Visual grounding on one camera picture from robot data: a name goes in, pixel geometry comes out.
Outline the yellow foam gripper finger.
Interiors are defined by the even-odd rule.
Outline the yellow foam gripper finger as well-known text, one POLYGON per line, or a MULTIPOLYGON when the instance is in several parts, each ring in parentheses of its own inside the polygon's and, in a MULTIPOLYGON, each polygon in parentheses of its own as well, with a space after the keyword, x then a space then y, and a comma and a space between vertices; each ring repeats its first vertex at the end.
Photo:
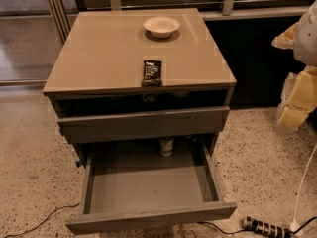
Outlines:
POLYGON ((281 103, 276 110, 279 126, 297 130, 317 108, 317 67, 306 66, 299 74, 290 73, 285 80, 281 103))
POLYGON ((283 33, 273 39, 271 44, 279 49, 292 49, 297 23, 287 28, 283 33))

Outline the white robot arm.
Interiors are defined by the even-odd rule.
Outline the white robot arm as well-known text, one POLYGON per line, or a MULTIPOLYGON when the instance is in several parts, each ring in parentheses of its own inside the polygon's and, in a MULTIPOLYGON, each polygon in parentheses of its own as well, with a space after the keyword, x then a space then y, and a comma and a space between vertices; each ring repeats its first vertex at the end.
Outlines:
POLYGON ((271 44, 292 49, 294 58, 305 64, 298 74, 288 75, 276 110, 277 126, 295 131, 317 108, 317 1, 271 44))

